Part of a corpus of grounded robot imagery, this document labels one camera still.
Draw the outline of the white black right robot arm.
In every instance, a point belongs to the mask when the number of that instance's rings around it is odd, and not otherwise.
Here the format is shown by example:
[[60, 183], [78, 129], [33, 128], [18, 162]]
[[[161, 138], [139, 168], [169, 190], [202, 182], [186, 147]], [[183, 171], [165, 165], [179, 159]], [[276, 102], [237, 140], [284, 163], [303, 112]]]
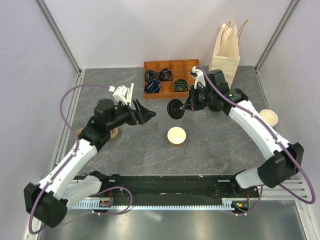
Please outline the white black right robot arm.
[[194, 66], [190, 74], [194, 84], [189, 88], [188, 98], [186, 102], [171, 100], [167, 105], [170, 116], [180, 119], [186, 110], [205, 108], [223, 111], [248, 134], [265, 159], [262, 165], [235, 174], [234, 181], [229, 184], [233, 196], [240, 197], [253, 186], [275, 188], [302, 171], [302, 145], [298, 142], [292, 144], [277, 133], [242, 90], [229, 88], [221, 70], [206, 73]]

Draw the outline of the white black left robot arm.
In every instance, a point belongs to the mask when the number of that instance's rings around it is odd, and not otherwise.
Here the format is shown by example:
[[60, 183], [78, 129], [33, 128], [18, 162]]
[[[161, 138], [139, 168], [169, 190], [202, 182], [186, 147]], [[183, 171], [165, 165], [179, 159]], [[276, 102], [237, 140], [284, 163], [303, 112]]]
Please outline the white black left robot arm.
[[129, 104], [105, 98], [98, 101], [94, 115], [76, 136], [76, 142], [63, 160], [38, 184], [29, 183], [23, 190], [29, 219], [40, 220], [50, 228], [58, 226], [70, 208], [93, 195], [106, 196], [110, 191], [108, 182], [90, 174], [74, 185], [71, 181], [82, 167], [93, 158], [111, 139], [111, 131], [127, 124], [143, 125], [156, 116], [133, 100], [134, 109]]

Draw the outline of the black cup lid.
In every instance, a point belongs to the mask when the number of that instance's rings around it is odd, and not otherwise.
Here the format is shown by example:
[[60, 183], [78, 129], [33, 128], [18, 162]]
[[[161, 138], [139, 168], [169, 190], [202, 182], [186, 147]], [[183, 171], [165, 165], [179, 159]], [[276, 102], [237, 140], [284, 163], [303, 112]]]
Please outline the black cup lid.
[[183, 102], [179, 99], [170, 100], [167, 104], [167, 113], [174, 120], [181, 119], [185, 113]]

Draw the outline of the stack of paper cups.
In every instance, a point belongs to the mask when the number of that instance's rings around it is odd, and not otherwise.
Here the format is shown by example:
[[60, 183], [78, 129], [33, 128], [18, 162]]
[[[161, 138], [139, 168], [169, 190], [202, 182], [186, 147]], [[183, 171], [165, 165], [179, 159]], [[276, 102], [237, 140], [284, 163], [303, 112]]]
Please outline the stack of paper cups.
[[270, 110], [270, 109], [263, 109], [259, 112], [259, 115], [266, 121], [266, 123], [268, 125], [270, 125], [271, 127], [274, 127], [278, 121], [279, 121], [279, 118], [278, 118], [278, 115]]

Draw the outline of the single paper cup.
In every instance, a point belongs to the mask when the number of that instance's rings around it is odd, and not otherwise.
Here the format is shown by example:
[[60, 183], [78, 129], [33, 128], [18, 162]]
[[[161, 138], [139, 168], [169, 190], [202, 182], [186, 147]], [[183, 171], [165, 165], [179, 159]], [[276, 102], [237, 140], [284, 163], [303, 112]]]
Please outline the single paper cup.
[[174, 148], [179, 148], [186, 140], [186, 132], [181, 127], [172, 127], [167, 132], [167, 139]]

